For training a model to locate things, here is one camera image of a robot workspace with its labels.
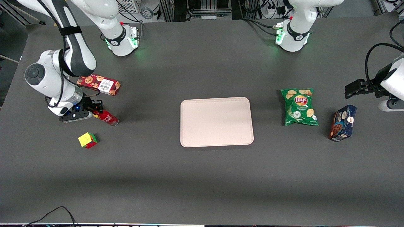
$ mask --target blue snack box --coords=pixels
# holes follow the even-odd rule
[[[344,108],[338,110],[334,115],[334,120],[331,126],[331,132],[329,139],[335,142],[339,142],[343,139],[352,136],[352,127],[354,126],[356,114],[356,107],[347,105]]]

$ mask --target rubik's cube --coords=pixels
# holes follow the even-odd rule
[[[85,148],[91,148],[98,143],[95,139],[95,135],[88,132],[80,136],[78,140],[80,141],[80,145]]]

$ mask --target red soda can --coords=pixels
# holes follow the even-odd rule
[[[103,110],[102,113],[100,113],[98,111],[94,111],[93,114],[95,114],[98,119],[102,120],[103,122],[108,123],[111,126],[115,126],[119,123],[118,118],[116,118],[114,115],[110,114],[106,110]]]

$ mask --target floor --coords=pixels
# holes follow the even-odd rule
[[[20,7],[15,0],[9,0],[10,3],[15,4]],[[81,26],[93,25],[93,23],[88,19],[83,12],[81,12],[77,7],[67,1],[72,9],[73,14]],[[142,4],[153,9],[157,5],[156,0],[142,0]],[[46,22],[47,25],[53,26],[52,19],[40,13],[28,10],[21,7],[28,13],[37,17],[40,20]],[[371,17],[375,14],[376,5],[374,0],[346,0],[341,5],[335,6],[329,17]],[[16,22],[10,15],[3,12],[0,15],[0,22],[4,23],[4,27],[0,28],[0,54],[5,55],[9,58],[19,60],[20,56],[24,50],[25,42],[28,37],[25,28]],[[3,60],[0,62],[0,107],[3,105],[4,99],[6,97],[8,88],[14,77],[15,70],[17,68],[17,63]]]

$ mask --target yellow cube face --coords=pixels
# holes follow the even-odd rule
[[[80,141],[80,145],[82,147],[84,147],[85,145],[87,145],[88,143],[90,143],[92,141],[91,136],[90,136],[90,134],[88,132],[86,134],[80,136],[78,138],[78,140]]]

